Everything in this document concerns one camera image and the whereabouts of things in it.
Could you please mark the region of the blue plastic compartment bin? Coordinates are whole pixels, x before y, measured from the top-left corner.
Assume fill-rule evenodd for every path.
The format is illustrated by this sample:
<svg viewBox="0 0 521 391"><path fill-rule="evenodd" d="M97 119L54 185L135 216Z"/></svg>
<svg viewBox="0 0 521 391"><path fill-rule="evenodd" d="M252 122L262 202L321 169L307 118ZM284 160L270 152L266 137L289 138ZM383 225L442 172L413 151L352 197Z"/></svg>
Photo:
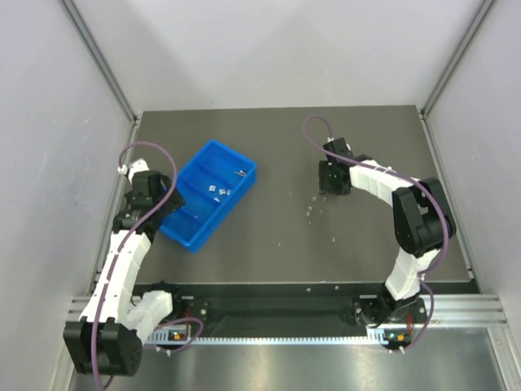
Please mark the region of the blue plastic compartment bin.
<svg viewBox="0 0 521 391"><path fill-rule="evenodd" d="M253 186L256 168L253 160L225 144L217 140L206 143L179 172L176 188L186 204L164 218L161 233L197 253ZM239 170L247 175L234 173ZM211 185L215 191L208 190ZM220 189L231 190L231 194L220 195Z"/></svg>

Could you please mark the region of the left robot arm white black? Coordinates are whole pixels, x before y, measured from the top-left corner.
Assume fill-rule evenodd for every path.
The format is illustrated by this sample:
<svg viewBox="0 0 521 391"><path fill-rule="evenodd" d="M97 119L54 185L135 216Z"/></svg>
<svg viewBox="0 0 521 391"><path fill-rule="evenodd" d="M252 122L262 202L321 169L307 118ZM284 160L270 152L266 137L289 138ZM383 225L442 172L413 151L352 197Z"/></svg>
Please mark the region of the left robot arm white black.
<svg viewBox="0 0 521 391"><path fill-rule="evenodd" d="M156 170L133 170L129 182L127 205L114 217L99 281L78 319L68 321L63 330L73 365L84 375L134 375L149 336L173 312L171 292L146 292L136 305L131 300L164 217L185 201L170 179Z"/></svg>

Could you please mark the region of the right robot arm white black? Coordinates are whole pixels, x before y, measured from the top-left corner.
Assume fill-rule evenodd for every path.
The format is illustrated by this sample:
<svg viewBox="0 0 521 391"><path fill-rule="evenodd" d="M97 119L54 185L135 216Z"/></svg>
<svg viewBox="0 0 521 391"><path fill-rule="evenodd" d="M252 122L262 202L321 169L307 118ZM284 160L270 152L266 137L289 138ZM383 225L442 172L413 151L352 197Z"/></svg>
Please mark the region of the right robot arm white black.
<svg viewBox="0 0 521 391"><path fill-rule="evenodd" d="M319 162L322 194L346 196L365 191L392 208L399 250L377 303L367 314L387 322L403 316L415 304L431 263L456 233L455 221L439 180L418 180L397 174L368 156L354 156L343 138L329 137Z"/></svg>

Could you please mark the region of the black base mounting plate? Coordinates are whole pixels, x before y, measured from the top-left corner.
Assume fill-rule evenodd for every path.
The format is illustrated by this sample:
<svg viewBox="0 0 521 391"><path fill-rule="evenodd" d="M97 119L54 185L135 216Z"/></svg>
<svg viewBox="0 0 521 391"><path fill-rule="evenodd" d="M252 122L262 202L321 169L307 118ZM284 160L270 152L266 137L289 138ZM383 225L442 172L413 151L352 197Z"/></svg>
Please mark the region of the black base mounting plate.
<svg viewBox="0 0 521 391"><path fill-rule="evenodd" d="M322 318L334 315L348 324L376 326L385 315L374 298L356 297L183 297L177 304L182 314L198 315L204 322L225 316L241 318Z"/></svg>

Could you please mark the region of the aluminium frame rail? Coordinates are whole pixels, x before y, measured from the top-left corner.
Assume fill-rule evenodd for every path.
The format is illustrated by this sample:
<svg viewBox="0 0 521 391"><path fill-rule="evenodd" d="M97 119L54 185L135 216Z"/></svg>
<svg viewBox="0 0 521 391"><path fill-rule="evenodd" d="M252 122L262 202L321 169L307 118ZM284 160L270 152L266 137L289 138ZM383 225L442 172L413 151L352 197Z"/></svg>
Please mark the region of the aluminium frame rail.
<svg viewBox="0 0 521 391"><path fill-rule="evenodd" d="M429 327L505 327L506 314L497 295L437 294Z"/></svg>

